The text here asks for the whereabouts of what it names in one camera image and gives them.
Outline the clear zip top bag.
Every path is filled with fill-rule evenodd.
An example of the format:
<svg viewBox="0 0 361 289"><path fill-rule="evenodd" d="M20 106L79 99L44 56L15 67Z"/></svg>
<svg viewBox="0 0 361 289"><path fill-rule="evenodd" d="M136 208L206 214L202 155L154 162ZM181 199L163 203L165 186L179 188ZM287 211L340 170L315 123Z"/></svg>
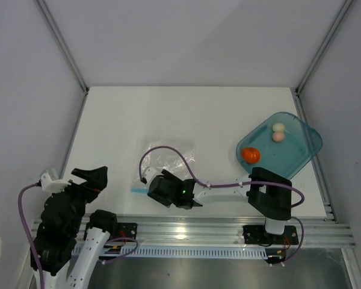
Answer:
<svg viewBox="0 0 361 289"><path fill-rule="evenodd" d="M146 194L148 185L140 181L138 167L153 167L158 171L165 169L180 179L191 177L187 166L194 167L196 146L190 138L143 138L134 152L132 167L131 193Z"/></svg>

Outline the orange toy pumpkin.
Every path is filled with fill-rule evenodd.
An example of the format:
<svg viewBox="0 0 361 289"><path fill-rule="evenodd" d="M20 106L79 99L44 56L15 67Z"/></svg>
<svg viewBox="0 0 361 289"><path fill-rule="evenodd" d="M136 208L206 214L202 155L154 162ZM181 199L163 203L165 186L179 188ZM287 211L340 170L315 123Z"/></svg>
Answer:
<svg viewBox="0 0 361 289"><path fill-rule="evenodd" d="M241 157L246 163L255 164L261 159L261 153L254 147L246 147L241 149Z"/></svg>

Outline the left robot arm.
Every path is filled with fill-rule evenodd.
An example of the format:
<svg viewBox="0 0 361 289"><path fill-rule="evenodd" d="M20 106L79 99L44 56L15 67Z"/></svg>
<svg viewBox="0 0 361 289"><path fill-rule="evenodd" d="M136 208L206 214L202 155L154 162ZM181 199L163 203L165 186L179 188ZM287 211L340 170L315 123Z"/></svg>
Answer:
<svg viewBox="0 0 361 289"><path fill-rule="evenodd" d="M101 250L119 233L116 214L93 212L85 227L84 246L73 269L69 269L86 206L107 187L108 168L73 169L72 175L83 182L58 179L48 170L40 178L42 190L50 193L50 197L44 204L33 241L31 264L39 273L39 288L87 288Z"/></svg>

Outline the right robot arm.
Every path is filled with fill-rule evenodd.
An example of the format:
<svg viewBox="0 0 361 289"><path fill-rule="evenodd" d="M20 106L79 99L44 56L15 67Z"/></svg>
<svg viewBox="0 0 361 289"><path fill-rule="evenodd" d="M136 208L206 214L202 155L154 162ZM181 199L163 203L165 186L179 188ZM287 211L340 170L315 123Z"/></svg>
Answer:
<svg viewBox="0 0 361 289"><path fill-rule="evenodd" d="M265 217L262 234L276 243L285 234L285 223L291 218L292 182L261 167L233 181L212 184L194 179L182 180L163 169L147 167L143 181L148 185L148 197L165 207L171 205L190 210L215 203L246 202Z"/></svg>

